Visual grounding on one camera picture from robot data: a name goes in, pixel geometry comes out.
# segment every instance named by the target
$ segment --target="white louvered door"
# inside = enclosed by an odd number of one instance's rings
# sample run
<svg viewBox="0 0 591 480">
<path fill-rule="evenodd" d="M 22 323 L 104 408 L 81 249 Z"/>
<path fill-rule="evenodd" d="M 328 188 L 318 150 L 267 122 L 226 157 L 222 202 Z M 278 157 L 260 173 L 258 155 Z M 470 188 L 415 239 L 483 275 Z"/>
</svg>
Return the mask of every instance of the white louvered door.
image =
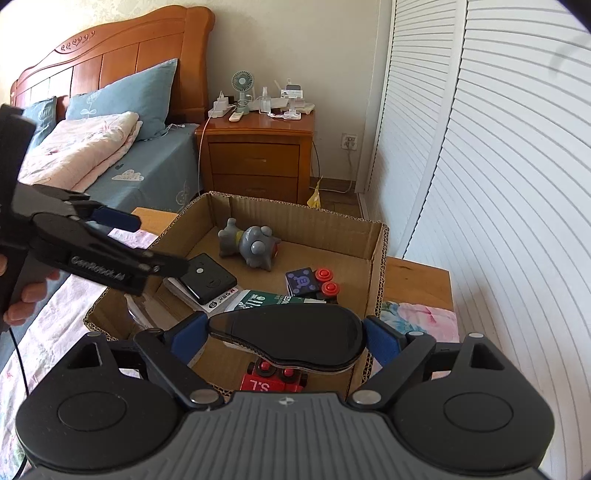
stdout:
<svg viewBox="0 0 591 480">
<path fill-rule="evenodd" d="M 469 0 L 451 118 L 404 258 L 551 405 L 544 470 L 591 469 L 591 35 L 555 0 Z"/>
<path fill-rule="evenodd" d="M 370 215 L 390 226 L 393 254 L 435 136 L 452 53 L 456 0 L 397 0 L 384 109 L 369 189 Z"/>
</svg>

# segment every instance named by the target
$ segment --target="beige wall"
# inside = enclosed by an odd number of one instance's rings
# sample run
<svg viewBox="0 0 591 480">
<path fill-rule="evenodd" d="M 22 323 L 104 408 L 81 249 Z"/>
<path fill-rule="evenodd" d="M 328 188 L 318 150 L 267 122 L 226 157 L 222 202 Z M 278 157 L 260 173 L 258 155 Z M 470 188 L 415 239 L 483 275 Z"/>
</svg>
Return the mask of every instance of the beige wall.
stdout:
<svg viewBox="0 0 591 480">
<path fill-rule="evenodd" d="M 379 0 L 14 0 L 0 12 L 0 100 L 9 100 L 11 83 L 26 67 L 69 36 L 175 3 L 206 5 L 216 14 L 207 61 L 210 101 L 220 89 L 233 93 L 230 79 L 237 70 L 254 75 L 258 95 L 263 85 L 275 95 L 274 79 L 300 83 L 317 108 L 322 175 L 349 179 L 340 139 L 342 133 L 359 135 L 356 171 Z"/>
</svg>

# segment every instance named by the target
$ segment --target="blue pillow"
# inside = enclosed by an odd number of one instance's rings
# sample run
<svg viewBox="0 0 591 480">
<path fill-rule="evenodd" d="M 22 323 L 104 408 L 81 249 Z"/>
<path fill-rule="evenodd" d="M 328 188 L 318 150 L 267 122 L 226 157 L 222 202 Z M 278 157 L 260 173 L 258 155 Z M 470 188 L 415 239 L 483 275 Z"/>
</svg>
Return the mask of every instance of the blue pillow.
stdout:
<svg viewBox="0 0 591 480">
<path fill-rule="evenodd" d="M 25 108 L 22 115 L 37 124 L 35 134 L 27 151 L 43 142 L 45 137 L 56 127 L 56 105 L 57 97 L 51 97 Z"/>
<path fill-rule="evenodd" d="M 100 90 L 75 95 L 70 99 L 66 120 L 135 112 L 144 123 L 137 140 L 160 137 L 164 134 L 176 69 L 177 59 L 168 60 Z"/>
</svg>

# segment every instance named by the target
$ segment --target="small fan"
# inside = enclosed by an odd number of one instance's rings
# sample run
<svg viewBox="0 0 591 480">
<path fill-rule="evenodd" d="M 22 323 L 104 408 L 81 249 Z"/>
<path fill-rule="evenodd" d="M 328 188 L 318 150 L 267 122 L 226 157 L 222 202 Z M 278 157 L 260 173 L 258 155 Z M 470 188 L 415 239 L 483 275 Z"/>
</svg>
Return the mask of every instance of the small fan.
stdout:
<svg viewBox="0 0 591 480">
<path fill-rule="evenodd" d="M 255 79 L 252 77 L 250 72 L 241 70 L 234 74 L 232 77 L 232 86 L 239 92 L 237 112 L 244 112 L 247 114 L 250 110 L 248 108 L 248 100 L 246 97 L 250 97 L 253 100 L 252 95 L 247 94 L 249 90 L 254 87 Z"/>
</svg>

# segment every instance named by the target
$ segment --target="blue bed sheet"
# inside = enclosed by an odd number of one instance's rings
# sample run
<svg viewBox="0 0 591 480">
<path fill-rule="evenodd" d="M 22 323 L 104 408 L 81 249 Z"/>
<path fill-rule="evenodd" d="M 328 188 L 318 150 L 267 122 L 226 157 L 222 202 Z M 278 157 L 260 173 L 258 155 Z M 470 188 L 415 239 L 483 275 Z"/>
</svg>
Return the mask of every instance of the blue bed sheet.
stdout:
<svg viewBox="0 0 591 480">
<path fill-rule="evenodd" d="M 163 137 L 135 142 L 86 193 L 93 200 L 126 212 L 137 207 L 181 211 L 201 190 L 194 144 L 196 128 L 195 124 L 185 124 L 184 128 L 172 126 Z M 121 176 L 128 180 L 114 180 Z M 17 341 L 22 339 L 39 311 L 68 276 L 62 272 L 59 280 L 48 282 L 47 299 L 37 305 L 35 313 L 24 325 L 13 328 Z M 0 370 L 13 350 L 10 336 L 0 336 Z"/>
</svg>

